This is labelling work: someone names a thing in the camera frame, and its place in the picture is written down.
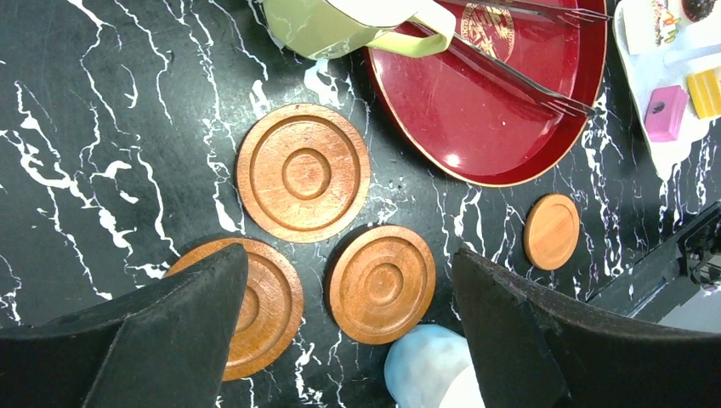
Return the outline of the white mug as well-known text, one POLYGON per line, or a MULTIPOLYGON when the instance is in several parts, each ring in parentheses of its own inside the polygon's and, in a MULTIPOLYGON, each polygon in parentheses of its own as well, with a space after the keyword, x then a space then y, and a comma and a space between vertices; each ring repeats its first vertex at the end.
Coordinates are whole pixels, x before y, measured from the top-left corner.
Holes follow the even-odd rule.
POLYGON ((384 381, 399 407, 483 407, 465 337, 421 324, 396 340, 384 363, 384 381))

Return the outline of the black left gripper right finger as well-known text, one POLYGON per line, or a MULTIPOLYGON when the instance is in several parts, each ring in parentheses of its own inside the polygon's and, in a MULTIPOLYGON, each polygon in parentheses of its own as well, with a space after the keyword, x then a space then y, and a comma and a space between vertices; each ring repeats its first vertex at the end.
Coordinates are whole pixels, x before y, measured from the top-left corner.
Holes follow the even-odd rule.
POLYGON ((720 337, 629 319, 461 249, 451 281, 488 407, 717 407, 720 337))

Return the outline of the white triangular cake slice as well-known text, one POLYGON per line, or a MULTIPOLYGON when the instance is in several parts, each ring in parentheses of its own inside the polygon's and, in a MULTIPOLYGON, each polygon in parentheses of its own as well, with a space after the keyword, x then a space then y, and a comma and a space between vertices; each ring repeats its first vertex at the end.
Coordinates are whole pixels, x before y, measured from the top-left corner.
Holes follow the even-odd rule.
POLYGON ((676 40, 684 13, 676 1, 622 1, 622 25, 631 55, 667 48, 676 40))

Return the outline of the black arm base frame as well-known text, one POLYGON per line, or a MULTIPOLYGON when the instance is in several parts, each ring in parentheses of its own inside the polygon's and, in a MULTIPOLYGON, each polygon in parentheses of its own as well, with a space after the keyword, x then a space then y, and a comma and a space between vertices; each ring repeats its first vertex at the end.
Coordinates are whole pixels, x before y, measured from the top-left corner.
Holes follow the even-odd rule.
POLYGON ((588 304, 628 318, 658 323, 698 293, 720 291, 720 203, 694 216, 588 304))

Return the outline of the chocolate donut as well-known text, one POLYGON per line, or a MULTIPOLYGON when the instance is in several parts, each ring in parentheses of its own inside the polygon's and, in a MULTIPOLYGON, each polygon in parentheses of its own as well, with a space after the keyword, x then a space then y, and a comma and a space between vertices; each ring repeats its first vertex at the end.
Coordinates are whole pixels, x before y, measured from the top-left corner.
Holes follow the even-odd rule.
POLYGON ((716 3, 717 0, 682 0, 681 9, 690 23, 697 23, 713 13, 716 3))

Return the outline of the black tongs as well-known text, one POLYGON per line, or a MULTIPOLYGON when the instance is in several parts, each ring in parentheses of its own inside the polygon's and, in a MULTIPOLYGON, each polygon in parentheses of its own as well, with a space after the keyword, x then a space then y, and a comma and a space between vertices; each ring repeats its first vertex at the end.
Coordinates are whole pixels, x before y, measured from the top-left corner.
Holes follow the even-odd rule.
MULTIPOLYGON (((491 6, 511 12, 534 15, 577 31, 587 26, 608 27, 612 17, 589 8, 568 8, 532 1, 433 1, 433 5, 461 8, 491 6)), ((590 117, 595 109, 588 104, 544 87, 505 61, 454 31, 447 51, 438 58, 440 65, 466 79, 485 77, 516 98, 528 99, 557 116, 590 117)))

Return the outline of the small light wooden coaster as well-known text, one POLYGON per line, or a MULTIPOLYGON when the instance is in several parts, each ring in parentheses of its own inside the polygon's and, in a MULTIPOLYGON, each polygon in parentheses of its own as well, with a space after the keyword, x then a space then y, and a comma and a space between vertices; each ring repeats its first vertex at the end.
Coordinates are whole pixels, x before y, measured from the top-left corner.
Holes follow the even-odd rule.
POLYGON ((579 236, 580 217, 573 200, 567 195, 546 195, 525 221, 525 255, 539 269, 558 269, 571 259, 579 236))

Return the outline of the yellow triangular cake slice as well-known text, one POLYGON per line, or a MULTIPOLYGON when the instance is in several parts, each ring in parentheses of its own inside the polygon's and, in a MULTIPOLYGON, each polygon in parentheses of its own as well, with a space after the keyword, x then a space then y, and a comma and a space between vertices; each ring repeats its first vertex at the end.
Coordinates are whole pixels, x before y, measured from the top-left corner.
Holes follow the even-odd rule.
POLYGON ((692 105, 699 119, 720 116, 720 67, 686 77, 692 105))

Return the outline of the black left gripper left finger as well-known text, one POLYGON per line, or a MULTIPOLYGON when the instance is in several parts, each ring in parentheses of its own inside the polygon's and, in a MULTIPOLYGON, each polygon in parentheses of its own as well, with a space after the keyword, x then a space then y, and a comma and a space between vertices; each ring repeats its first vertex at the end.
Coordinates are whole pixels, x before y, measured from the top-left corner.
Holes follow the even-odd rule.
POLYGON ((234 243, 111 301, 2 329, 2 406, 214 406, 247 276, 234 243))

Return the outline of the pink rectangular cake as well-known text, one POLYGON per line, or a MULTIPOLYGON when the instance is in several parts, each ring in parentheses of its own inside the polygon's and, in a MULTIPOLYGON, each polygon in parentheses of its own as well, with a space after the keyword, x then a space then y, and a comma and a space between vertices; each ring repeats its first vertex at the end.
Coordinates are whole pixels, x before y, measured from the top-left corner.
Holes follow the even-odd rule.
POLYGON ((644 116, 644 128, 652 143, 676 141, 689 95, 680 85, 656 88, 644 116))

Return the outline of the pale yellow mug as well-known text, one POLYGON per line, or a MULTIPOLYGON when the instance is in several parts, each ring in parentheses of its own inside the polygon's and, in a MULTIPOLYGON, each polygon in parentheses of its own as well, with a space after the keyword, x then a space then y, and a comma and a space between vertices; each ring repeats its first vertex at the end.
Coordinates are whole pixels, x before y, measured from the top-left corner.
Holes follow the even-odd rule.
POLYGON ((455 15, 436 1, 266 0, 273 38, 310 60, 368 47, 411 58, 447 50, 455 15))

